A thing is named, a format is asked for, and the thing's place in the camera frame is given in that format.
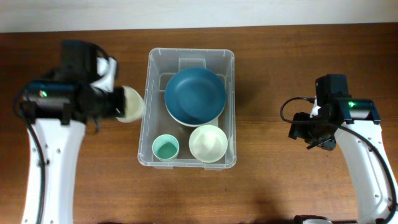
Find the cream cup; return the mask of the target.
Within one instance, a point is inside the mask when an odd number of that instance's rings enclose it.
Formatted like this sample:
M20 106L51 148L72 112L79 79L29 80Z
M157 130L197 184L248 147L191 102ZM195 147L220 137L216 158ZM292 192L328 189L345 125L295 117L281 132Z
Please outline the cream cup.
M138 92L129 87L123 86L125 96L124 116L116 119L122 123L130 123L142 118L145 111L145 103Z

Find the mint green cup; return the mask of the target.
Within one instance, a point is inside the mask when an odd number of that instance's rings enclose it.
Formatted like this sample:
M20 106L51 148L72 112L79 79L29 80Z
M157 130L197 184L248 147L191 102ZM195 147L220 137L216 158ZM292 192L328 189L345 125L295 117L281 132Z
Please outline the mint green cup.
M152 152L160 161L171 161L178 156L179 142L170 134L158 136L152 143Z

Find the cream bowl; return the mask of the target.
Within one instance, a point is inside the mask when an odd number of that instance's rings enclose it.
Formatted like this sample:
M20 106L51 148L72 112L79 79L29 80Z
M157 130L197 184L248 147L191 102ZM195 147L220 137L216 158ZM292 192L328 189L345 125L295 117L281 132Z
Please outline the cream bowl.
M197 128L197 127L200 127L200 126L203 126L203 125L207 125L207 124L210 124L210 125L213 125L213 126L218 126L218 124L219 124L219 117L218 117L218 116L217 116L215 119L212 119L211 121L206 122L206 123L200 123L200 124L189 124L189 123L185 123L185 122L183 122L183 121L177 119L177 118L170 112L170 110L169 110L168 108L166 108L166 110L167 110L167 112L169 113L169 115L170 115L174 120L176 120L176 122L178 122L178 123L180 123L180 124L182 124L182 125L184 125L184 126L191 127L191 128Z

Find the dark blue bowl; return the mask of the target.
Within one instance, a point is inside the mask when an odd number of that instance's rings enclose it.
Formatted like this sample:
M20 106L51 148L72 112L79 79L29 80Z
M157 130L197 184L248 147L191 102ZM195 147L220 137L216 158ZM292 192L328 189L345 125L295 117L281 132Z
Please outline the dark blue bowl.
M205 68L186 68L176 73L165 87L165 106L179 120L206 123L219 116L226 105L226 88L221 78Z

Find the white small bowl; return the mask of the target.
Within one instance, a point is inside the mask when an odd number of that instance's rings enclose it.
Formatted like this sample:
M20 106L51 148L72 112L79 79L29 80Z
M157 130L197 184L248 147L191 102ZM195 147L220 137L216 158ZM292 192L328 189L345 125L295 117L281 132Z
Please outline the white small bowl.
M204 163L213 163L226 154L228 139L222 129L206 124L191 133L188 146L195 159Z

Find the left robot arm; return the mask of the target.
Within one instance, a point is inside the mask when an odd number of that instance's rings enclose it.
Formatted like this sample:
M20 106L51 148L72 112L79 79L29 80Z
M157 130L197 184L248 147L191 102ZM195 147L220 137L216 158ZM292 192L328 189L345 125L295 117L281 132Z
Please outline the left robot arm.
M73 223L76 165L87 121L124 116L123 87L34 80L19 104L30 144L22 223Z

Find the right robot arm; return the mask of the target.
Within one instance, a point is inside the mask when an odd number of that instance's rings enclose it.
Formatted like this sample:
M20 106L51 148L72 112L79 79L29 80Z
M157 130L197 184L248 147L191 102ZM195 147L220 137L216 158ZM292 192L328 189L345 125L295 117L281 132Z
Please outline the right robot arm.
M371 100L335 98L311 113L296 113L289 137L308 148L339 146L346 160L358 204L358 223L397 223L397 181L386 156L377 109Z

